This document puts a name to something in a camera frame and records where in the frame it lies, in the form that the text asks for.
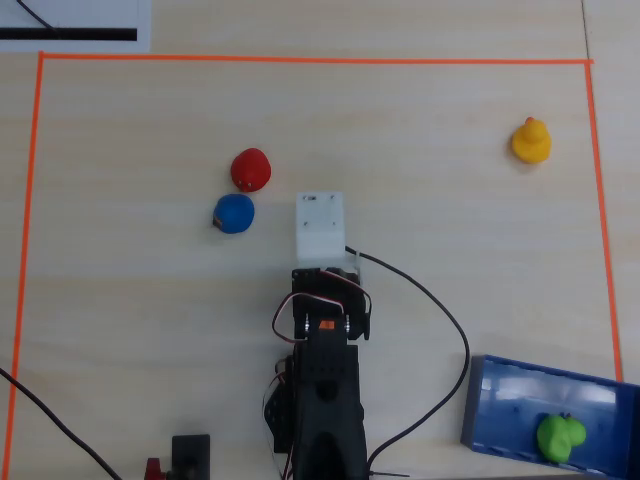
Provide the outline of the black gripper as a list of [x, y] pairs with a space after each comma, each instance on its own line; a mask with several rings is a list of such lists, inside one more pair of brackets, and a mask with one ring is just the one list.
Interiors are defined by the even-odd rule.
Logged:
[[292, 291], [318, 295], [341, 303], [364, 301], [364, 290], [358, 274], [339, 267], [293, 270]]

